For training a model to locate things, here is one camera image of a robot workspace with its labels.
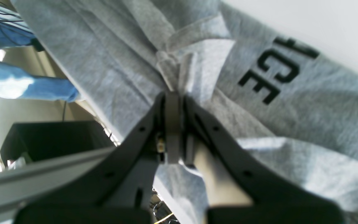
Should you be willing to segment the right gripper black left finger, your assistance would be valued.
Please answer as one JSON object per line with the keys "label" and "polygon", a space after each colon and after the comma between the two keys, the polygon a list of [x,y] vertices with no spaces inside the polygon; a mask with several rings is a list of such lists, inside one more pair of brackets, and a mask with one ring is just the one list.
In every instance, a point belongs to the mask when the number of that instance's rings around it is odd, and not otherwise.
{"label": "right gripper black left finger", "polygon": [[183,152],[182,95],[161,93],[126,139],[100,164],[27,208],[146,207],[160,164]]}

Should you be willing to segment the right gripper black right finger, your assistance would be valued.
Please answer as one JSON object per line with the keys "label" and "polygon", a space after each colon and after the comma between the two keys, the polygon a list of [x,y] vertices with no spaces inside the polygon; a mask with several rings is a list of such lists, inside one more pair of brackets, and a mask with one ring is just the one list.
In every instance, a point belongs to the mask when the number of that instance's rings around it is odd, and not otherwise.
{"label": "right gripper black right finger", "polygon": [[264,167],[230,136],[210,113],[189,96],[183,97],[182,111],[187,134],[202,141],[213,158],[254,202],[252,209],[327,209],[334,203],[302,190]]}

